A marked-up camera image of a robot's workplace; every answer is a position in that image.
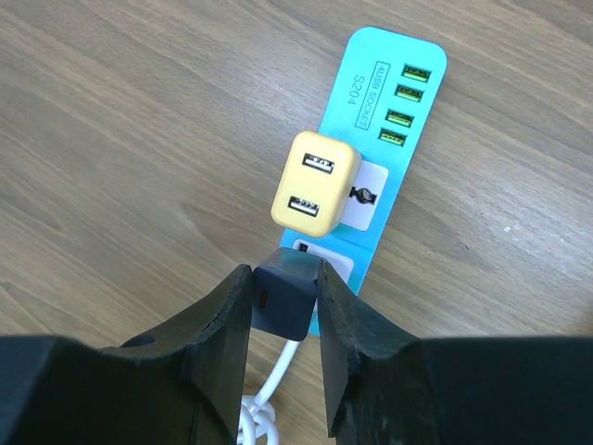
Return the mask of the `teal travel adapter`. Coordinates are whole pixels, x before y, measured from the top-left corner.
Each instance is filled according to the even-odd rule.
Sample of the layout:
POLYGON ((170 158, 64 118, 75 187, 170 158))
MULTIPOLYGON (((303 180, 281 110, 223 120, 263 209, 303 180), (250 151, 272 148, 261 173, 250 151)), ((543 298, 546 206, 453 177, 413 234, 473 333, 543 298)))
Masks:
POLYGON ((439 87, 448 59, 437 44, 364 27, 349 38, 320 134, 362 157, 342 219, 315 239, 287 229, 280 244, 327 259, 359 293, 439 87))

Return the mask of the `small grey plug adapter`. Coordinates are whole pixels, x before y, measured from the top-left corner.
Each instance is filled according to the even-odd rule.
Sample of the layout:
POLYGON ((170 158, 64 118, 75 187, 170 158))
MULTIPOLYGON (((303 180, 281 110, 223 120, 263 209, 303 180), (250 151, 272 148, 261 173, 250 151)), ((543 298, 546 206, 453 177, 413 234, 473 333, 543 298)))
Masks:
POLYGON ((300 342, 307 336, 319 295, 322 259, 305 251, 277 248, 252 274, 251 326, 300 342))

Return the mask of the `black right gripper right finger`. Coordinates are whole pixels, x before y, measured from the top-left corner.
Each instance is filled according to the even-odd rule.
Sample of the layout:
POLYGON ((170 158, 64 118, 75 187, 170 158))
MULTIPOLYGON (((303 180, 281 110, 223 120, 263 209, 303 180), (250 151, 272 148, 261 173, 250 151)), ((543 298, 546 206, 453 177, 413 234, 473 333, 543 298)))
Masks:
POLYGON ((590 337, 416 337, 318 269, 328 433, 339 444, 588 444, 590 337))

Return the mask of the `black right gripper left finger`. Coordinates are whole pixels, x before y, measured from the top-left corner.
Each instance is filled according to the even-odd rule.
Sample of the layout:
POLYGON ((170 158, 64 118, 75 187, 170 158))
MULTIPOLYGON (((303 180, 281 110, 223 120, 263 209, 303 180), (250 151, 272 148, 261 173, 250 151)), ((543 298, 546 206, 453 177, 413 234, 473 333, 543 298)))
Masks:
POLYGON ((1 339, 5 444, 233 444, 252 271, 118 347, 61 336, 1 339))

